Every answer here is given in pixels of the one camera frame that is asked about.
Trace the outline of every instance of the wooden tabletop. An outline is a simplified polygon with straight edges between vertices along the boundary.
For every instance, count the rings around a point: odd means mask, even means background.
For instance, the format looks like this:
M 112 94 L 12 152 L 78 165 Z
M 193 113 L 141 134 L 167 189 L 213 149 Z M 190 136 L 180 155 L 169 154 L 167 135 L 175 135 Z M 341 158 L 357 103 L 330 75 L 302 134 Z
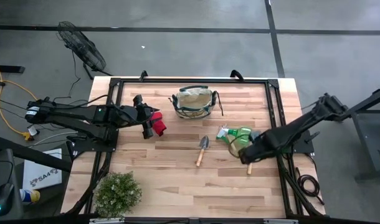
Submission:
M 285 118 L 289 123 L 302 115 L 297 88 L 292 78 L 278 80 Z M 109 82 L 110 77 L 95 77 L 89 99 L 107 94 Z M 141 94 L 144 103 L 161 110 L 167 126 L 163 136 L 155 134 L 147 140 L 143 139 L 141 126 L 120 130 L 110 172 L 133 171 L 143 190 L 141 203 L 127 216 L 285 217 L 276 159 L 254 163 L 251 175 L 247 175 L 247 166 L 230 155 L 222 140 L 216 140 L 218 127 L 223 124 L 230 128 L 247 126 L 259 131 L 270 128 L 264 86 L 209 83 L 209 88 L 220 94 L 224 116 L 216 106 L 207 118 L 186 120 L 176 116 L 168 97 L 189 85 L 193 84 L 126 83 L 124 86 L 123 105 L 132 105 L 133 97 Z M 105 99 L 94 104 L 105 104 Z M 197 168 L 198 145 L 205 135 L 209 136 L 209 149 Z M 94 152 L 86 152 L 74 161 L 61 212 L 70 210 L 88 187 L 94 157 Z M 317 178 L 315 168 L 306 156 L 295 154 L 294 163 L 302 174 Z M 291 190 L 289 194 L 295 211 Z M 325 212 L 316 198 L 308 199 L 318 211 Z

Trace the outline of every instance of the potted plant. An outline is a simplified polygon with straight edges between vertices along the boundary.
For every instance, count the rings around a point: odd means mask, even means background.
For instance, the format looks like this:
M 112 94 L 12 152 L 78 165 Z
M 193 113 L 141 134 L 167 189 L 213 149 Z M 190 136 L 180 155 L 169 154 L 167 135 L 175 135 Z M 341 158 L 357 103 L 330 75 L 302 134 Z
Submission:
M 94 190 L 93 204 L 101 217 L 123 217 L 141 201 L 141 189 L 133 172 L 111 173 L 100 180 Z

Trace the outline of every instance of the fan stand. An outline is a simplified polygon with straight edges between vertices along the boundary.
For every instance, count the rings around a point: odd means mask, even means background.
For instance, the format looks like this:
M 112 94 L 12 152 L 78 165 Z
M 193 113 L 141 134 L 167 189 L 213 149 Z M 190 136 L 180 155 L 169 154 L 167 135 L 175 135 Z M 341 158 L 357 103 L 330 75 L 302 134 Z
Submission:
M 89 78 L 91 80 L 93 80 L 93 76 L 90 74 L 89 72 L 89 69 L 87 67 L 87 65 L 85 64 L 85 62 L 83 63 L 83 68 L 85 69 L 86 73 L 88 74 Z M 101 71 L 101 70 L 97 70 L 97 69 L 92 69 L 93 72 L 101 72 L 103 74 L 106 74 L 106 75 L 109 75 L 109 76 L 113 76 L 112 74 L 108 73 L 108 72 L 104 72 L 104 71 Z

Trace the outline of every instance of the gray floor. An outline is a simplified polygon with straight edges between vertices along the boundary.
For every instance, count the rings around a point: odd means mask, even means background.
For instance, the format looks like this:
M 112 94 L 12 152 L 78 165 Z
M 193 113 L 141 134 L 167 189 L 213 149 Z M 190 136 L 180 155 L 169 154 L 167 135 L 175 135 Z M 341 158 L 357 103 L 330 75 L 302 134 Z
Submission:
M 380 0 L 271 0 L 278 29 L 380 30 Z M 218 27 L 267 29 L 263 0 L 80 0 L 1 1 L 0 24 L 115 27 Z M 86 32 L 116 75 L 277 77 L 270 34 Z M 380 88 L 380 36 L 278 35 L 286 77 L 295 78 L 306 106 L 323 93 L 352 106 Z M 38 98 L 66 96 L 75 81 L 70 50 L 55 32 L 0 30 L 0 64 L 22 65 L 23 75 L 4 78 L 28 87 Z M 77 59 L 71 102 L 87 99 L 92 82 Z M 25 106 L 31 97 L 8 85 L 2 98 Z M 9 105 L 9 110 L 23 111 Z M 6 116 L 20 130 L 26 121 Z M 370 164 L 350 121 L 323 122 L 312 131 L 326 211 L 332 217 L 380 222 L 380 181 L 357 184 Z M 56 132 L 43 130 L 40 138 Z M 0 136 L 29 144 L 0 119 Z M 49 146 L 40 146 L 40 150 Z

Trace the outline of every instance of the yellow cable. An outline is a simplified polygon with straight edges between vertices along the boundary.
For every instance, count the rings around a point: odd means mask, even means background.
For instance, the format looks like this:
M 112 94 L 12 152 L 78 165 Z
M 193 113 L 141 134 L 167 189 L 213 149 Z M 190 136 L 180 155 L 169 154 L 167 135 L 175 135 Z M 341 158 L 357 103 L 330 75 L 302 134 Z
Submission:
M 15 82 L 12 82 L 12 81 L 9 81 L 9 80 L 6 80 L 4 81 L 3 80 L 3 77 L 2 77 L 2 73 L 0 71 L 0 82 L 8 82 L 8 83 L 12 83 L 13 85 L 16 85 L 20 88 L 22 88 L 23 90 L 25 90 L 26 92 L 28 92 L 35 100 L 37 100 L 37 98 L 35 97 L 35 95 L 33 93 L 31 93 L 31 91 L 27 90 L 26 88 L 24 88 L 23 86 L 20 86 L 19 84 L 15 83 Z M 0 86 L 0 97 L 2 95 L 2 90 L 3 90 L 3 86 Z M 31 137 L 31 134 L 29 134 L 29 132 L 20 132 L 16 129 L 14 129 L 10 124 L 9 122 L 7 122 L 7 119 L 4 117 L 3 113 L 2 113 L 2 110 L 1 110 L 1 105 L 0 105 L 0 114 L 1 114 L 1 117 L 3 119 L 3 121 L 6 123 L 6 125 L 12 130 L 14 131 L 15 133 L 17 134 L 21 134 L 25 137 L 26 140 L 29 140 L 29 138 Z
M 3 82 L 11 83 L 11 84 L 13 84 L 13 85 L 16 85 L 16 86 L 22 88 L 22 89 L 25 90 L 27 93 L 29 93 L 29 94 L 30 94 L 35 100 L 38 100 L 38 99 L 36 98 L 36 96 L 35 96 L 31 91 L 29 91 L 29 90 L 26 89 L 25 87 L 21 86 L 20 84 L 15 83 L 15 82 L 10 81 L 10 80 L 3 80 Z

